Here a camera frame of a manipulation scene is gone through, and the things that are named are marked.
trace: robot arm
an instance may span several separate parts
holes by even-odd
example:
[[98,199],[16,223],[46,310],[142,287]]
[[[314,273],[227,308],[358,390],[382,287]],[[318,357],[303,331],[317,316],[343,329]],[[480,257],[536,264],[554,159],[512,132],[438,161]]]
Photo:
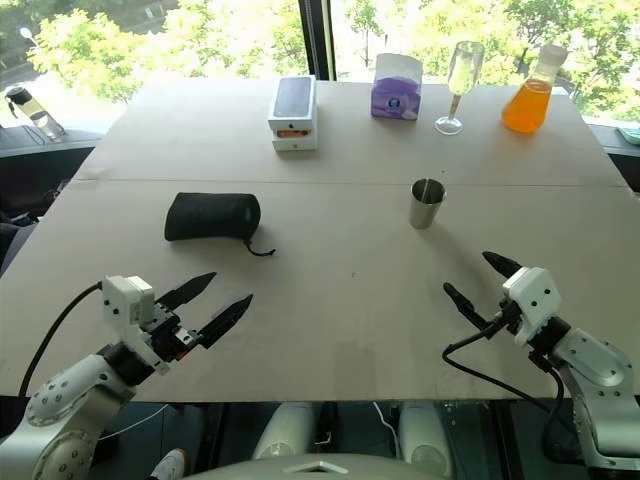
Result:
[[211,347],[242,317],[252,295],[219,312],[199,332],[180,325],[173,309],[204,290],[215,274],[196,277],[155,301],[139,277],[102,282],[103,316],[120,337],[33,394],[14,433],[0,444],[0,478],[85,478],[104,427],[154,372],[164,374],[197,345]]
[[[547,359],[574,402],[574,422],[584,462],[598,478],[640,478],[640,407],[629,358],[608,342],[572,328],[557,316],[560,294],[547,270],[521,267],[491,252],[489,263],[508,277],[497,318],[520,346]],[[482,328],[473,306],[445,288],[461,312]]]

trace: metal cup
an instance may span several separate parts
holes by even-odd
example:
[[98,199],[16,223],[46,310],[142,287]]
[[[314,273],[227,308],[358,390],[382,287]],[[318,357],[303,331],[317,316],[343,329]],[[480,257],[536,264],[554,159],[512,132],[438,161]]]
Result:
[[437,180],[422,178],[415,182],[411,187],[411,226],[419,229],[431,226],[445,194],[444,187]]

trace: orange liquid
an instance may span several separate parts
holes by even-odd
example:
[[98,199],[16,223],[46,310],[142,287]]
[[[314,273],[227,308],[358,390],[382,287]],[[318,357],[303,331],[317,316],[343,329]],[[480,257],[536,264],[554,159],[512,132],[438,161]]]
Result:
[[527,80],[502,110],[502,122],[516,132],[535,132],[544,123],[550,96],[551,85]]

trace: clear bottle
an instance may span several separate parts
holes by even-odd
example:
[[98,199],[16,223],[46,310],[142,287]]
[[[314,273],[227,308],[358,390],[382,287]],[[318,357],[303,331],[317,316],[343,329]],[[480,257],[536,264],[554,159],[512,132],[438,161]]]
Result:
[[51,141],[59,141],[65,134],[64,128],[31,96],[26,88],[20,86],[10,88],[5,99],[14,117],[18,118],[14,108],[14,105],[17,105],[22,113],[29,117],[33,124]]
[[533,72],[502,110],[502,122],[507,128],[519,133],[533,133],[542,126],[556,74],[566,59],[566,48],[557,45],[542,47]]

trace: wine glass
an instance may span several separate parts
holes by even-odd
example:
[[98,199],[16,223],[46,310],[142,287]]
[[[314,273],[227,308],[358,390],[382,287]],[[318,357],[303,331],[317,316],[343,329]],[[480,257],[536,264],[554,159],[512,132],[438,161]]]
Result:
[[462,122],[455,118],[460,97],[471,91],[478,81],[484,47],[478,42],[458,42],[449,65],[449,91],[453,93],[449,115],[440,117],[434,126],[443,135],[456,135],[462,131]]

